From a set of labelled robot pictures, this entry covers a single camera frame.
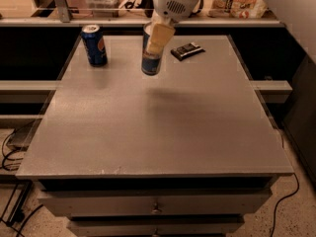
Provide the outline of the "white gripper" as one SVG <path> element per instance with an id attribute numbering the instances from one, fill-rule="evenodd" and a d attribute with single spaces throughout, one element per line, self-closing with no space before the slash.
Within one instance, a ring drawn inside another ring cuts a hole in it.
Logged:
<path id="1" fill-rule="evenodd" d="M 198 4 L 199 0 L 153 0 L 155 13 L 162 19 L 175 23 L 188 18 Z M 162 23 L 150 23 L 146 27 L 149 34 L 145 51 L 149 54 L 161 54 L 165 45 L 175 33 L 175 29 Z"/>

